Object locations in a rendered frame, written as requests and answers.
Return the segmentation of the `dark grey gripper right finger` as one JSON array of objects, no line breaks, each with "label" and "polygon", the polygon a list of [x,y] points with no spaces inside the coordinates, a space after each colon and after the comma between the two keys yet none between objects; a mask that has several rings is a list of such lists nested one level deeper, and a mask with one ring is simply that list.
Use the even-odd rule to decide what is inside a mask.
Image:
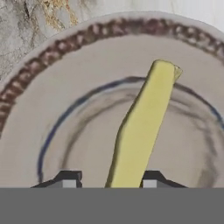
[{"label": "dark grey gripper right finger", "polygon": [[141,188],[162,188],[162,187],[174,187],[174,188],[185,188],[184,185],[171,181],[160,172],[160,171],[146,171],[143,175]]}]

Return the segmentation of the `beige plate with brown rim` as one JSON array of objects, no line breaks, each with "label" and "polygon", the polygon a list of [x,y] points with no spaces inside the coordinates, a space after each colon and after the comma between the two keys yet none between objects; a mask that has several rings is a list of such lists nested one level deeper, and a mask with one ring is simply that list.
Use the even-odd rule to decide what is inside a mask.
[{"label": "beige plate with brown rim", "polygon": [[0,82],[0,186],[57,174],[104,186],[117,132],[155,60],[182,74],[148,168],[183,186],[224,187],[224,31],[161,12],[62,31]]}]

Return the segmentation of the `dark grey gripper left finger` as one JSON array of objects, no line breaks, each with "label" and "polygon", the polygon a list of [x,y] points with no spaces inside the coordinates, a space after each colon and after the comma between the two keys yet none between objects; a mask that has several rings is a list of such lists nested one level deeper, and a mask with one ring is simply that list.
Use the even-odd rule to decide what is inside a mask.
[{"label": "dark grey gripper left finger", "polygon": [[60,171],[54,178],[34,188],[82,188],[82,171]]}]

